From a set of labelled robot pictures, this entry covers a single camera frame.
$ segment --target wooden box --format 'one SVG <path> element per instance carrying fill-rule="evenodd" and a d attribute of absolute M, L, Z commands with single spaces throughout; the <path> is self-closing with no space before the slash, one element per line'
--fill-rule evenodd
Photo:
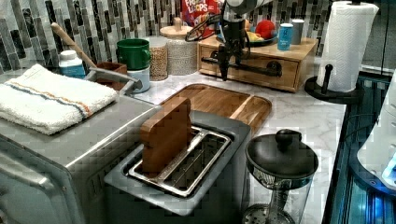
<path fill-rule="evenodd" d="M 202 74 L 221 77 L 217 64 L 205 63 L 201 59 L 210 57 L 218 50 L 220 42 L 215 36 L 198 43 L 198 70 Z M 318 41 L 303 38 L 300 45 L 291 45 L 290 50 L 277 49 L 276 43 L 250 48 L 250 57 L 242 64 L 265 68 L 269 62 L 276 61 L 282 66 L 281 77 L 269 77 L 264 74 L 253 73 L 241 69 L 229 68 L 227 78 L 269 87 L 282 91 L 296 92 L 305 80 L 305 76 L 312 72 Z"/>

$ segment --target paper towel roll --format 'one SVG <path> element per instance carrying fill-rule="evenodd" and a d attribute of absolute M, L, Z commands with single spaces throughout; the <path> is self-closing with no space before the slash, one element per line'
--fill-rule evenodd
<path fill-rule="evenodd" d="M 322 86 L 325 66 L 332 64 L 328 90 L 353 91 L 378 7 L 350 1 L 332 3 L 317 84 Z"/>

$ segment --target kitchen counter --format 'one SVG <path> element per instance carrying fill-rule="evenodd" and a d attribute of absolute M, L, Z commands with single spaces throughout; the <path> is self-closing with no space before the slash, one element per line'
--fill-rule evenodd
<path fill-rule="evenodd" d="M 272 112 L 255 136 L 276 133 L 284 128 L 298 131 L 303 135 L 303 142 L 317 153 L 319 167 L 311 185 L 301 223 L 321 223 L 346 106 L 317 100 L 304 91 L 304 86 L 296 93 L 288 93 L 231 80 L 224 82 L 220 78 L 199 73 L 169 76 L 163 81 L 152 81 L 148 91 L 136 94 L 134 97 L 159 104 L 182 88 L 195 83 L 241 91 L 270 100 L 273 105 Z"/>

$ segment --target folded towel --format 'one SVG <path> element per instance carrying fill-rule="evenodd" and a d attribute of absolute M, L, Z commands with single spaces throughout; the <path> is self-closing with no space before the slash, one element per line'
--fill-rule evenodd
<path fill-rule="evenodd" d="M 117 92 L 39 64 L 0 85 L 0 117 L 51 135 L 113 102 Z"/>

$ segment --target paper towel holder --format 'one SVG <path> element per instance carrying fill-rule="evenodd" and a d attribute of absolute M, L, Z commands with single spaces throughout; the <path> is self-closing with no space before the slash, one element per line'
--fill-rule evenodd
<path fill-rule="evenodd" d="M 330 91 L 327 89 L 330 80 L 330 74 L 332 73 L 332 65 L 327 64 L 325 66 L 326 73 L 324 76 L 323 86 L 319 86 L 317 83 L 318 77 L 311 77 L 305 82 L 305 91 L 322 101 L 339 105 L 356 105 L 361 102 L 364 96 L 364 89 L 356 83 L 356 88 L 353 91 L 340 92 Z"/>

